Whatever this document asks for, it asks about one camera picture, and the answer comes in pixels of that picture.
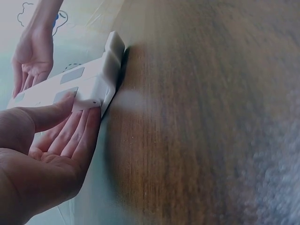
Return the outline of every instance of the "wooden surface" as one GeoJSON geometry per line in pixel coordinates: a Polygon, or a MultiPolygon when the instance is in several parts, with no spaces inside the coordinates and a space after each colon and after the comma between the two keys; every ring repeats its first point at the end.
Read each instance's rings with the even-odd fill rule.
{"type": "Polygon", "coordinates": [[[300,221],[300,3],[125,0],[106,151],[140,224],[300,221]]]}

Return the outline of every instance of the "white plastic device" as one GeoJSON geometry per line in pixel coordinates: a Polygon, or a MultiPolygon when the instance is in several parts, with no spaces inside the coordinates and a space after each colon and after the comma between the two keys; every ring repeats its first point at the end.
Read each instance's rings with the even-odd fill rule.
{"type": "Polygon", "coordinates": [[[7,109],[52,105],[68,91],[73,91],[73,112],[100,106],[102,117],[116,91],[124,50],[125,45],[118,33],[111,32],[101,58],[28,88],[10,99],[7,109]]]}

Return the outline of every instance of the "drawing on paper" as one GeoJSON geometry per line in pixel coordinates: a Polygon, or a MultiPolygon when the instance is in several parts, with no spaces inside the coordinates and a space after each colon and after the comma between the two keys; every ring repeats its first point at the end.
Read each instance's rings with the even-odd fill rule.
{"type": "Polygon", "coordinates": [[[77,67],[77,66],[80,66],[80,65],[81,65],[80,63],[71,63],[71,64],[69,64],[69,65],[65,68],[64,71],[62,71],[62,73],[63,73],[63,72],[66,72],[67,70],[73,69],[73,68],[75,68],[75,67],[77,67]]]}
{"type": "MultiPolygon", "coordinates": [[[[23,3],[23,9],[22,12],[18,14],[17,20],[21,24],[21,26],[26,27],[30,20],[32,15],[34,14],[34,4],[24,2],[23,3]]],[[[54,36],[58,29],[64,25],[68,21],[68,14],[65,11],[60,10],[55,18],[55,21],[53,22],[53,31],[52,36],[54,36]]]]}

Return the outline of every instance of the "hand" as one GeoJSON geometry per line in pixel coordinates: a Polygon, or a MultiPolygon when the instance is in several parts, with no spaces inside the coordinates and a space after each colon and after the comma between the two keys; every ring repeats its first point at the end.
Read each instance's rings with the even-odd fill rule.
{"type": "Polygon", "coordinates": [[[13,97],[47,79],[53,68],[53,38],[49,26],[29,26],[22,34],[12,58],[13,97]]]}
{"type": "Polygon", "coordinates": [[[96,147],[101,112],[93,108],[70,114],[73,101],[69,96],[52,106],[0,113],[0,224],[27,222],[79,192],[96,147]],[[45,130],[32,144],[34,134],[45,130]]]}

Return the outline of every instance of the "wrist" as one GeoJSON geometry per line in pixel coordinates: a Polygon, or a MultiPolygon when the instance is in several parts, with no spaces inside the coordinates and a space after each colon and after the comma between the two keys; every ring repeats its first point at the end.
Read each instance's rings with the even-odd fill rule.
{"type": "Polygon", "coordinates": [[[28,25],[29,29],[52,29],[63,0],[39,0],[28,25]]]}

